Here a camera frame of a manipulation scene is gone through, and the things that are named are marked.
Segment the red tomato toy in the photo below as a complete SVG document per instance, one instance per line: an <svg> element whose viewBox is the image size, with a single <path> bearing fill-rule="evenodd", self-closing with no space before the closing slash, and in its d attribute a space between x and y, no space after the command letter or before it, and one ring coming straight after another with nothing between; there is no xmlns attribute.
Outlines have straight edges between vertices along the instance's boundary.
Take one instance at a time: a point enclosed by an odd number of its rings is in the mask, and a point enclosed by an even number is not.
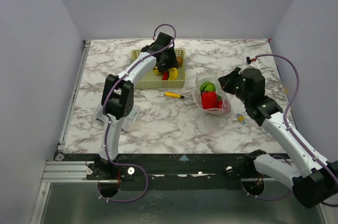
<svg viewBox="0 0 338 224"><path fill-rule="evenodd" d="M222 109L223 108L223 100L218 100L216 104L217 109Z"/></svg>
<svg viewBox="0 0 338 224"><path fill-rule="evenodd" d="M218 95L216 92L204 92L201 95L202 108L212 109L216 107L218 101Z"/></svg>

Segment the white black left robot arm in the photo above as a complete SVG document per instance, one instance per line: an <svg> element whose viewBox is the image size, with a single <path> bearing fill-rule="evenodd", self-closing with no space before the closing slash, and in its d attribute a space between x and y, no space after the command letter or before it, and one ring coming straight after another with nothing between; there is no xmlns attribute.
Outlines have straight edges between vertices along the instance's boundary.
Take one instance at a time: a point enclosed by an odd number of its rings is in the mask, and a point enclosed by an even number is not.
<svg viewBox="0 0 338 224"><path fill-rule="evenodd" d="M134 105L134 85L151 71L164 51L173 50L174 38L159 33L157 39L143 47L137 59L118 75L108 75L102 94L102 113L105 116L105 132L99 150L99 157L105 160L99 166L99 173L105 179L112 179L117 166L112 161L118 155L118 143L125 118Z"/></svg>

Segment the green striped watermelon toy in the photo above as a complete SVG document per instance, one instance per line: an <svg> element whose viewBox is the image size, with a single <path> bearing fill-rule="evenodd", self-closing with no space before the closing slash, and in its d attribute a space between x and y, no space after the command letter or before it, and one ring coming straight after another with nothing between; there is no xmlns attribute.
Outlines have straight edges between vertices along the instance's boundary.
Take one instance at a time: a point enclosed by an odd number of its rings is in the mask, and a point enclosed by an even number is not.
<svg viewBox="0 0 338 224"><path fill-rule="evenodd" d="M216 92L216 86L214 83L207 81L204 82L203 84L201 84L200 86L200 93L204 93L204 92Z"/></svg>

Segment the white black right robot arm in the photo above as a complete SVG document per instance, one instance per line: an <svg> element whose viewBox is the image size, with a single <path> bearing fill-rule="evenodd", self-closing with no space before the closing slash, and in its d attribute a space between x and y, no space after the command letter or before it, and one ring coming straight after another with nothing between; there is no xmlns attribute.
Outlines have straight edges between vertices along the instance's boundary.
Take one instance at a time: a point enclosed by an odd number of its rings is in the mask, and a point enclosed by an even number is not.
<svg viewBox="0 0 338 224"><path fill-rule="evenodd" d="M258 126L283 148L294 165L281 162L262 150L246 156L243 172L248 177L265 174L292 190L296 199L312 208L337 194L337 162L314 150L284 118L279 104L265 94L265 78L256 68L236 67L218 78L221 89L235 95Z"/></svg>

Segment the clear zip top bag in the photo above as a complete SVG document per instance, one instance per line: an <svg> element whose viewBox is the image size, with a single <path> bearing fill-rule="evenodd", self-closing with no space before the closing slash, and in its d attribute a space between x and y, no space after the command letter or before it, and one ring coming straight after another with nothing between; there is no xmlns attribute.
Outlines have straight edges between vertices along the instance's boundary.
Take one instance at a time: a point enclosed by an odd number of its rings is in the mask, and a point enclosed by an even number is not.
<svg viewBox="0 0 338 224"><path fill-rule="evenodd" d="M218 78L217 73L197 72L193 99L197 106L206 113L228 116L231 113L231 104Z"/></svg>

